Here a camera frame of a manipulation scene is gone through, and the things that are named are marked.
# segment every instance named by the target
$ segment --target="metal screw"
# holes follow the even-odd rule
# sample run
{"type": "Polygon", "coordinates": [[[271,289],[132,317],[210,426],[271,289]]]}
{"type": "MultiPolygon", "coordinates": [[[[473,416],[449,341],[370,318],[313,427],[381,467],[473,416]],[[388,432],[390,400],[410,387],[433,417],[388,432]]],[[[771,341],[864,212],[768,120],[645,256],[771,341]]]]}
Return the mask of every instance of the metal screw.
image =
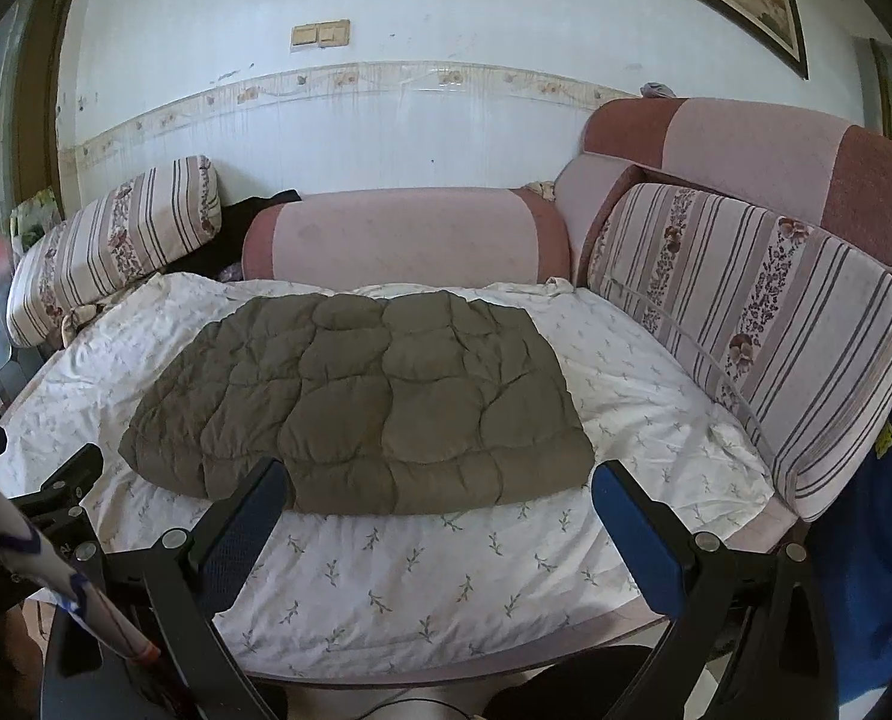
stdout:
{"type": "Polygon", "coordinates": [[[700,531],[693,538],[694,543],[704,552],[716,552],[720,548],[720,540],[718,536],[707,531],[700,531]]]}
{"type": "Polygon", "coordinates": [[[92,560],[92,557],[95,555],[95,544],[92,541],[84,541],[79,546],[76,547],[75,556],[76,560],[80,560],[80,562],[86,562],[86,560],[92,560]]]}
{"type": "Polygon", "coordinates": [[[179,549],[185,544],[185,531],[181,528],[173,528],[171,531],[163,533],[163,546],[166,549],[179,549]]]}
{"type": "Polygon", "coordinates": [[[787,544],[786,557],[793,560],[793,562],[803,562],[803,560],[806,560],[806,550],[799,544],[787,544]]]}

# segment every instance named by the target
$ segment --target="blue gripper pad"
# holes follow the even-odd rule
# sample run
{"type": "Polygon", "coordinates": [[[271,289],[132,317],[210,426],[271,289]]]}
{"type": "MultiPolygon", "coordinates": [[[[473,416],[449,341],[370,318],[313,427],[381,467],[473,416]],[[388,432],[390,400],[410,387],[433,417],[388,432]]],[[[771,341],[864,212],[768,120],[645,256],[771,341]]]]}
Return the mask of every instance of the blue gripper pad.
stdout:
{"type": "MultiPolygon", "coordinates": [[[[658,509],[661,505],[646,497],[619,461],[607,461],[597,467],[591,490],[596,514],[606,526],[649,608],[669,617],[683,614],[686,608],[684,566],[675,557],[673,548],[656,532],[645,511],[646,507],[658,509]],[[619,466],[616,472],[613,471],[614,464],[619,466]]],[[[667,512],[675,518],[670,509],[667,512]]],[[[675,525],[683,528],[678,520],[675,525]]]]}

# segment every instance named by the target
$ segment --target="pillow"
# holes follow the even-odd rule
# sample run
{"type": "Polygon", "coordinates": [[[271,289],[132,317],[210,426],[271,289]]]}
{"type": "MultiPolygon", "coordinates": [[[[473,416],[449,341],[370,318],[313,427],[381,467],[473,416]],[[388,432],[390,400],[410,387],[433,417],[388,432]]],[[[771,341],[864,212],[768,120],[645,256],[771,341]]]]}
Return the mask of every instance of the pillow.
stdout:
{"type": "Polygon", "coordinates": [[[31,248],[9,290],[6,326],[36,346],[63,315],[118,292],[212,240],[217,177],[204,156],[178,159],[92,201],[31,248]]]}
{"type": "Polygon", "coordinates": [[[569,278],[555,205],[523,188],[312,194],[262,211],[243,242],[243,278],[337,292],[373,284],[485,287],[569,278]]]}

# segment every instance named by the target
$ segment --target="blue cloth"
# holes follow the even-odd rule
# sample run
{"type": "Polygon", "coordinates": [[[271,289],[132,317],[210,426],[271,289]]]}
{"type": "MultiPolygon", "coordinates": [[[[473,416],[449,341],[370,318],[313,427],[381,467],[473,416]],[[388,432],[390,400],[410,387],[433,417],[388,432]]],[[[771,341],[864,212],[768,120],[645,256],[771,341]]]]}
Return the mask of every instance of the blue cloth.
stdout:
{"type": "Polygon", "coordinates": [[[892,679],[892,409],[806,539],[833,635],[841,701],[892,679]]]}

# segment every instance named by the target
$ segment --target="blue fabric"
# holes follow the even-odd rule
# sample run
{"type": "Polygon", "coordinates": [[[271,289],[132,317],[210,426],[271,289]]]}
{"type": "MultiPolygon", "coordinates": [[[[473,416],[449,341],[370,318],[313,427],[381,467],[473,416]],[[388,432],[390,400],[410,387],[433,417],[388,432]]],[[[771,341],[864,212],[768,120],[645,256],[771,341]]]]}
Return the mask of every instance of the blue fabric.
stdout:
{"type": "Polygon", "coordinates": [[[841,701],[892,679],[892,409],[807,547],[833,634],[841,701]]]}
{"type": "Polygon", "coordinates": [[[593,472],[593,508],[651,610],[677,618],[686,608],[683,567],[607,464],[593,472]]]}

